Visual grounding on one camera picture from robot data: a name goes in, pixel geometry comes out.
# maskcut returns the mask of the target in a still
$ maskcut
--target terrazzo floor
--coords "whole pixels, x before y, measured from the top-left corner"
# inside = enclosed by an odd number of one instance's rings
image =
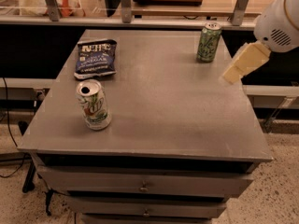
[[[33,114],[11,114],[11,131],[16,142],[21,133],[18,120],[30,122]],[[227,203],[227,209],[213,224],[298,224],[299,223],[299,121],[276,120],[271,133],[264,133],[274,160],[261,164],[253,172],[253,183],[238,198]],[[0,155],[15,152],[7,119],[0,123]],[[0,165],[0,175],[11,174],[18,165]],[[35,189],[22,192],[29,163],[10,178],[0,178],[0,224],[70,224],[75,214],[64,196],[54,194],[51,216],[45,212],[45,186],[37,176]],[[76,223],[81,224],[80,214]]]

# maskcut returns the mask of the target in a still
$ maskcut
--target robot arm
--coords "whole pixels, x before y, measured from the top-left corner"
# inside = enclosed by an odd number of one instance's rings
[[[257,42],[245,44],[221,76],[234,84],[269,61],[271,51],[287,52],[299,47],[299,0],[276,0],[256,20]]]

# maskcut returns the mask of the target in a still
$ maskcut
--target white soda can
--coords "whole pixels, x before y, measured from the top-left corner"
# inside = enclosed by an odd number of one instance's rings
[[[87,79],[76,87],[76,96],[82,107],[83,117],[92,130],[102,130],[111,122],[107,100],[101,83]]]

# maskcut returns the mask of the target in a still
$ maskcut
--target snack bag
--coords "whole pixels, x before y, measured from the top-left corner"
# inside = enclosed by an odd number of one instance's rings
[[[78,42],[75,78],[85,79],[115,74],[116,46],[117,42],[112,39]]]

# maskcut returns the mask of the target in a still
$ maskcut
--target can lid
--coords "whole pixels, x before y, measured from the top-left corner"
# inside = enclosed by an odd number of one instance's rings
[[[101,89],[101,83],[94,79],[88,79],[77,85],[77,93],[81,96],[91,96]]]
[[[220,30],[221,26],[216,22],[208,22],[205,26],[209,30]]]

